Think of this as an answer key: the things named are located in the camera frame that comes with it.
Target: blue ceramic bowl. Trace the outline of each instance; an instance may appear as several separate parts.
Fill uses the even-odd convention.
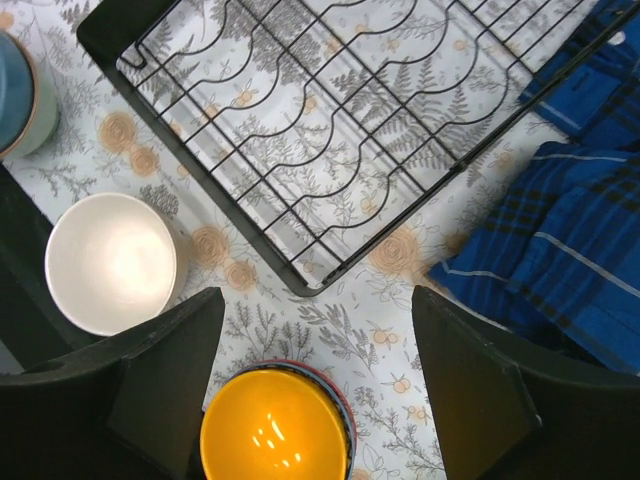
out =
[[[33,110],[34,83],[22,50],[0,31],[0,153],[24,131]]]

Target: blue plaid cloth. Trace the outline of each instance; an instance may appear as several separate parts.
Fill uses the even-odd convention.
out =
[[[640,372],[640,156],[540,147],[485,223],[430,276],[556,351]]]
[[[536,73],[527,100],[634,0],[600,0],[558,52]],[[624,41],[602,46],[534,110],[581,145],[640,150],[640,16],[627,23]]]

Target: wire grid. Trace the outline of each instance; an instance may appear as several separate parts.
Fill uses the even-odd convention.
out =
[[[220,0],[198,40],[183,2],[118,68],[318,286],[472,160],[593,4]]]

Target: bowl rim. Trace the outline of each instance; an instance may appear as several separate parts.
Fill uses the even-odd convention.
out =
[[[124,330],[119,330],[119,331],[113,331],[113,332],[108,332],[104,329],[98,329],[98,328],[94,328],[91,325],[87,325],[85,321],[83,321],[82,319],[77,318],[75,315],[72,315],[68,309],[65,307],[64,305],[64,301],[61,301],[60,295],[56,292],[56,288],[54,286],[54,282],[52,280],[52,276],[51,276],[51,267],[50,267],[50,260],[51,260],[51,246],[52,243],[55,241],[55,238],[57,236],[58,231],[61,228],[61,225],[63,225],[65,223],[65,220],[69,218],[69,216],[78,208],[82,208],[83,205],[86,205],[88,202],[91,201],[96,201],[96,200],[101,200],[104,198],[121,198],[121,199],[125,199],[127,201],[132,201],[133,203],[140,205],[143,207],[143,209],[146,209],[147,211],[151,212],[153,214],[153,217],[156,218],[158,220],[158,222],[161,225],[161,230],[163,232],[163,235],[166,237],[166,241],[168,242],[168,244],[171,247],[171,255],[173,257],[173,261],[172,261],[172,271],[171,271],[171,283],[170,283],[170,287],[168,288],[168,291],[165,295],[165,298],[162,302],[162,305],[158,308],[157,311],[154,311],[155,313],[153,313],[153,315],[148,318],[147,320],[151,320],[155,317],[157,317],[158,315],[160,315],[164,309],[166,308],[167,304],[169,303],[169,300],[171,300],[171,295],[173,293],[173,290],[175,288],[175,283],[176,283],[176,278],[178,275],[178,254],[176,251],[176,245],[175,242],[173,240],[173,236],[171,235],[171,231],[169,230],[169,227],[167,226],[167,224],[165,223],[164,219],[160,216],[160,214],[154,210],[152,207],[150,207],[149,205],[147,205],[145,202],[143,202],[142,200],[140,200],[139,198],[136,198],[132,195],[128,195],[126,193],[120,193],[120,192],[101,192],[101,193],[95,193],[93,195],[89,195],[81,200],[78,200],[76,203],[74,203],[71,207],[69,207],[58,219],[58,221],[56,222],[56,224],[53,226],[53,229],[51,230],[51,234],[49,235],[49,239],[47,240],[47,247],[45,249],[45,254],[44,254],[44,273],[45,273],[45,279],[47,281],[47,287],[49,288],[49,293],[51,293],[51,297],[53,298],[53,301],[55,302],[56,306],[60,309],[60,311],[62,312],[62,314],[71,322],[73,323],[76,327],[84,330],[85,332],[91,333],[93,335],[99,335],[102,337],[110,337],[112,335],[116,335]]]
[[[260,366],[266,366],[268,368],[274,368],[274,367],[282,368],[284,370],[295,370],[304,376],[310,375],[312,377],[316,377],[314,381],[320,381],[323,388],[326,388],[332,396],[335,396],[336,399],[339,401],[338,403],[344,407],[346,412],[346,419],[350,422],[350,425],[353,427],[354,443],[355,443],[355,440],[357,439],[357,426],[356,426],[355,416],[353,415],[353,409],[351,408],[351,405],[349,404],[349,401],[347,400],[347,397],[344,394],[344,392],[336,385],[336,383],[332,379],[330,379],[327,375],[325,375],[324,372],[318,370],[315,367],[312,367],[311,365],[308,365],[303,362],[299,362],[297,360],[291,360],[286,358],[273,358],[271,360],[261,360],[259,362],[256,362],[240,370],[235,376],[238,376],[244,372],[255,370],[257,369],[257,367],[260,367]]]

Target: dish drying rack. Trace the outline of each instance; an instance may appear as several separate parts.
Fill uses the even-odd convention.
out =
[[[483,155],[639,7],[616,12],[519,103],[594,4],[104,0],[78,38],[291,291],[312,296]]]

